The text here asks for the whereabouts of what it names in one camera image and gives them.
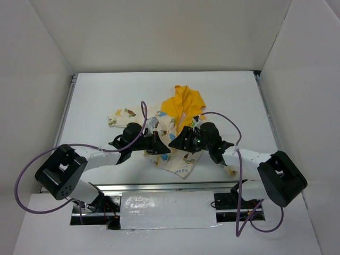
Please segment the yellow cream printed kids jacket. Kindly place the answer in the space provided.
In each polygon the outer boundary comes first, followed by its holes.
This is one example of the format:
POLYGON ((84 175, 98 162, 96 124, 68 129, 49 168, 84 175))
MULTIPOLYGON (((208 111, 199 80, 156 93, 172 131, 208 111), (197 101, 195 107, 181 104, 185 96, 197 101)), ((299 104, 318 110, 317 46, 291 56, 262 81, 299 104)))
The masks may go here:
MULTIPOLYGON (((161 141, 168 145, 185 126, 189 126, 194 116, 202 113, 205 107, 205 102, 198 91, 188 86, 176 85, 173 97, 161 104, 148 106, 148 119, 157 117, 159 124, 156 131, 161 141)), ((111 128, 125 128, 131 122, 143 124, 144 117, 140 107, 120 108, 108 115, 108 126, 111 128)), ((192 154, 174 148, 170 151, 162 155, 144 152, 144 158, 156 167, 185 179, 190 175, 202 154, 202 152, 192 154)))

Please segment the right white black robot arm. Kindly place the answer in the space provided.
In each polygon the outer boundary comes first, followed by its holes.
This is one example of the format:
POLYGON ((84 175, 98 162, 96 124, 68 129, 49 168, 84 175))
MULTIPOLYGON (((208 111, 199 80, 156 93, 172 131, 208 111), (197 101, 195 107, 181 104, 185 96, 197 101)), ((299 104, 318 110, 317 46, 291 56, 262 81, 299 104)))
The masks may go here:
POLYGON ((212 122, 198 127, 185 126, 169 146, 186 152, 205 150, 214 163, 238 167, 242 184, 232 187, 231 202, 243 208, 250 200, 269 199, 287 207, 308 182, 290 157, 283 151, 265 154, 224 141, 212 122))

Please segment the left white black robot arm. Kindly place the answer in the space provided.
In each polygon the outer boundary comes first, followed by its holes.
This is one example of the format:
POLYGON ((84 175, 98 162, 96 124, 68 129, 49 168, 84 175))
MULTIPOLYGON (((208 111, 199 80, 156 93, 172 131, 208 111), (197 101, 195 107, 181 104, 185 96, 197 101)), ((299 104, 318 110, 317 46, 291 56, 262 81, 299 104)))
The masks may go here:
POLYGON ((170 152, 158 131, 147 127, 142 133, 142 126, 130 123, 123 133, 116 136, 109 145, 117 152, 105 152, 100 149, 89 149, 80 154, 69 144, 63 144, 36 171, 35 179, 56 199, 75 199, 85 203, 93 212, 113 202, 99 188, 80 180, 81 175, 90 169, 102 166, 119 165, 131 157, 134 151, 146 151, 151 155, 162 155, 170 152))

